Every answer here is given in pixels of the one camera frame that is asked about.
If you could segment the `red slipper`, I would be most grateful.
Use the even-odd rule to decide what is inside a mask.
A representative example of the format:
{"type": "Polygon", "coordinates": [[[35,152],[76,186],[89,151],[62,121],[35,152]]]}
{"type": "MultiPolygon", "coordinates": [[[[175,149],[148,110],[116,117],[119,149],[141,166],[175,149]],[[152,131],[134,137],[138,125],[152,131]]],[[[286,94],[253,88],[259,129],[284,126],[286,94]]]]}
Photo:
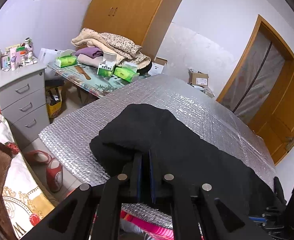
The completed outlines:
{"type": "Polygon", "coordinates": [[[46,167],[46,180],[50,191],[60,191],[63,180],[62,165],[55,158],[53,158],[46,167]]]}
{"type": "Polygon", "coordinates": [[[50,154],[41,150],[33,150],[25,153],[24,158],[30,165],[48,165],[52,160],[50,154]]]}

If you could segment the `white small cardboard box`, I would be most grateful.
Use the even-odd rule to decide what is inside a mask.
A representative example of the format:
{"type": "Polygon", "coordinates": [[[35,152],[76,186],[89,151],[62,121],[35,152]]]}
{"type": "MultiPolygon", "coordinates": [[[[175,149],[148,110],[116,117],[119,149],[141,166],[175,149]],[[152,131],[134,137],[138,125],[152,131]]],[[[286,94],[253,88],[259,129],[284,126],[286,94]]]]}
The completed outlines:
{"type": "Polygon", "coordinates": [[[161,74],[164,67],[167,65],[167,60],[161,57],[156,57],[152,62],[151,69],[148,71],[150,76],[161,74]]]}

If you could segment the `green tissue pack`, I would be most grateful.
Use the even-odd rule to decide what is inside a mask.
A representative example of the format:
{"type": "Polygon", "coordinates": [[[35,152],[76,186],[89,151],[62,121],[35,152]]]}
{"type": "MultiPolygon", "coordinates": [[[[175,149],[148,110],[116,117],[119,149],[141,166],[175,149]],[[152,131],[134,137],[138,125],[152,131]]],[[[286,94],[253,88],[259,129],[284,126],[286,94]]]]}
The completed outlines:
{"type": "Polygon", "coordinates": [[[114,75],[129,82],[135,82],[138,80],[139,73],[137,72],[138,66],[133,63],[124,63],[121,67],[114,69],[114,75]]]}
{"type": "Polygon", "coordinates": [[[68,49],[59,54],[55,59],[55,65],[59,68],[65,68],[77,63],[77,57],[75,56],[75,51],[68,49]]]}

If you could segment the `brown wooden comb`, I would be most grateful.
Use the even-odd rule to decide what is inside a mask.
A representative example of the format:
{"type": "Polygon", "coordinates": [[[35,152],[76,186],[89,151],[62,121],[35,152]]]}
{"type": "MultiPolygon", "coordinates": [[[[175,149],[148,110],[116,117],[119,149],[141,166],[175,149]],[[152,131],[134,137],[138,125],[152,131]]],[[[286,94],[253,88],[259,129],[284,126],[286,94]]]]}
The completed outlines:
{"type": "Polygon", "coordinates": [[[83,75],[87,80],[91,79],[91,77],[85,72],[84,68],[82,68],[81,66],[77,65],[75,66],[75,69],[79,74],[83,75]]]}

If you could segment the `floral bed quilt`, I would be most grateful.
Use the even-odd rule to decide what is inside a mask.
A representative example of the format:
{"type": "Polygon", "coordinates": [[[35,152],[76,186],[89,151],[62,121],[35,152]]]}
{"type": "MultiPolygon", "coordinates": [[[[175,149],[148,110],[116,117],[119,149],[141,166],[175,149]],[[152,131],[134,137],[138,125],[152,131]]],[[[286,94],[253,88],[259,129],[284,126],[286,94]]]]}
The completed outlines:
{"type": "Polygon", "coordinates": [[[57,200],[46,190],[0,114],[0,236],[20,239],[45,218],[57,200]]]}

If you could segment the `purple folded cloth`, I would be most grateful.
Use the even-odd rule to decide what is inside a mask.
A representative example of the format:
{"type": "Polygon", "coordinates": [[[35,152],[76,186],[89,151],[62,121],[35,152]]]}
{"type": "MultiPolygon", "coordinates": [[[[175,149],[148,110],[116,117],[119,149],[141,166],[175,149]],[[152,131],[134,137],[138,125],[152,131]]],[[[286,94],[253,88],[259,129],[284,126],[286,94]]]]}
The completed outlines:
{"type": "Polygon", "coordinates": [[[98,47],[86,47],[75,52],[75,56],[79,56],[80,54],[95,59],[96,57],[103,56],[103,51],[98,47]]]}

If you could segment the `black garment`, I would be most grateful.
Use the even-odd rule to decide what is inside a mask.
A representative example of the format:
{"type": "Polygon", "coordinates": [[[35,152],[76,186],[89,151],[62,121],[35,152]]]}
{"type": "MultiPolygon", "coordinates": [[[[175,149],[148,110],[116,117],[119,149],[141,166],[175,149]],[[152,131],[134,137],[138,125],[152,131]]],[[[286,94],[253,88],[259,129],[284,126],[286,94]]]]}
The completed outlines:
{"type": "Polygon", "coordinates": [[[173,174],[187,186],[211,184],[248,216],[282,206],[253,169],[201,139],[170,111],[152,105],[128,105],[91,140],[90,149],[111,177],[133,162],[135,154],[152,151],[164,174],[173,174]]]}

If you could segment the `illustrated flat gift box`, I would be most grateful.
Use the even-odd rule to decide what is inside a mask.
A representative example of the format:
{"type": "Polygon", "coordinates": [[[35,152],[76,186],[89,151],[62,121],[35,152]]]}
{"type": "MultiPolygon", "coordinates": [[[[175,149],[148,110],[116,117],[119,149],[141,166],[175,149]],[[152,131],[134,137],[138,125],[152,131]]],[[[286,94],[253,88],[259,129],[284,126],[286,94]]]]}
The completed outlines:
{"type": "Polygon", "coordinates": [[[108,93],[129,84],[129,82],[115,75],[112,75],[110,78],[100,76],[97,74],[96,68],[83,64],[76,64],[65,68],[59,68],[54,64],[54,62],[50,62],[47,64],[47,67],[71,83],[74,83],[79,88],[82,88],[83,90],[98,98],[102,98],[108,93]],[[83,75],[76,71],[75,66],[77,65],[84,68],[85,72],[91,77],[90,80],[87,80],[83,75]]]}

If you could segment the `translucent plastic door curtain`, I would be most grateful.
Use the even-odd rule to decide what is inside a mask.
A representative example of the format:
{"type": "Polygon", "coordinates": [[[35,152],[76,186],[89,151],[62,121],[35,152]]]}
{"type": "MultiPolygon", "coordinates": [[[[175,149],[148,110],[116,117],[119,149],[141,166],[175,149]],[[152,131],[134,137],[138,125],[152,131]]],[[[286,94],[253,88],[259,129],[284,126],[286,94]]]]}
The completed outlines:
{"type": "Polygon", "coordinates": [[[269,96],[285,59],[260,31],[221,104],[248,124],[269,96]]]}

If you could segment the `green white carton box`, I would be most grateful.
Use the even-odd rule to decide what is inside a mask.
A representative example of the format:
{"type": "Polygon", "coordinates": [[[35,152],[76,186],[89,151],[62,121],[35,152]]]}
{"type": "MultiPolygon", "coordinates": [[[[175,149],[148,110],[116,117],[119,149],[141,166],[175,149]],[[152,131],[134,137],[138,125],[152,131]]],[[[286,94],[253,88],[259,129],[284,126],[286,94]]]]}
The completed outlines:
{"type": "Polygon", "coordinates": [[[99,63],[97,74],[110,78],[113,75],[116,65],[117,55],[104,52],[103,61],[99,63]]]}

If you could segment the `beige floral blanket pile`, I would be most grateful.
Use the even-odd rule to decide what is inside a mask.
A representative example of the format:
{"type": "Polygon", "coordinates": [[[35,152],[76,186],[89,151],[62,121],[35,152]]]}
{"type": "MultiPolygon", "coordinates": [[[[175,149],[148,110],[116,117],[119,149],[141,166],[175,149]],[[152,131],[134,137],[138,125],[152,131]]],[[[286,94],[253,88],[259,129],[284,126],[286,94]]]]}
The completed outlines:
{"type": "Polygon", "coordinates": [[[83,28],[80,34],[71,40],[75,47],[97,47],[103,52],[116,54],[116,64],[134,63],[138,69],[143,69],[151,63],[150,57],[144,55],[140,45],[129,38],[112,33],[98,33],[92,29],[83,28]]]}

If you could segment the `yellow shopping bag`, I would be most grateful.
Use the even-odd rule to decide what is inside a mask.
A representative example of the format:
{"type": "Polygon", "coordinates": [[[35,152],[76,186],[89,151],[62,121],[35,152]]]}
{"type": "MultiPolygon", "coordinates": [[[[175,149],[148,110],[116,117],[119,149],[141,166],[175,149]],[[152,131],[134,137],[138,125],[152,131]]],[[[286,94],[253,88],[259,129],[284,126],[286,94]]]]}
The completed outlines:
{"type": "Polygon", "coordinates": [[[62,86],[48,86],[45,88],[46,107],[50,119],[56,118],[62,111],[62,86]]]}

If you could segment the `orange wooden door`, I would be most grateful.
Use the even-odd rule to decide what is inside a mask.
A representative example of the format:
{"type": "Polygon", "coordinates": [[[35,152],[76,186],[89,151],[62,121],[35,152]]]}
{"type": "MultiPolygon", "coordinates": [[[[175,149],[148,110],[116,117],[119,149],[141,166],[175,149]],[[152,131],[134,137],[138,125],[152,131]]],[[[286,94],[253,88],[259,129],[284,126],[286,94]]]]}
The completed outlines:
{"type": "Polygon", "coordinates": [[[294,146],[294,60],[285,61],[270,94],[248,126],[260,136],[275,164],[294,146]]]}

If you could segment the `colourful striped bedsheet edge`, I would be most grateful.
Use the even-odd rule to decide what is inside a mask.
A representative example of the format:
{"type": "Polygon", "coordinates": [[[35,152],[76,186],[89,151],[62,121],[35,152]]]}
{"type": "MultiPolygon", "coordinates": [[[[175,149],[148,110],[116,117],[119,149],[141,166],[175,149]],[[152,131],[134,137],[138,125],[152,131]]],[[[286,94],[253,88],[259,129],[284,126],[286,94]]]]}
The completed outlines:
{"type": "Polygon", "coordinates": [[[147,239],[174,239],[173,230],[154,225],[125,211],[120,213],[120,225],[125,232],[143,234],[147,239]]]}

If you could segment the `brown cardboard box with label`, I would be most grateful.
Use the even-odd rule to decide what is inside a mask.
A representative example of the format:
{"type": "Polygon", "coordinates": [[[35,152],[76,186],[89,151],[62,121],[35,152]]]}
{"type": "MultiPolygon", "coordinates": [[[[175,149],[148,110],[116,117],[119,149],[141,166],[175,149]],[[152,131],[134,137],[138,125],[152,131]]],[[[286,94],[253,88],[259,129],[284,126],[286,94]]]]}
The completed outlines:
{"type": "Polygon", "coordinates": [[[190,83],[196,86],[207,86],[209,75],[189,69],[190,83]]]}

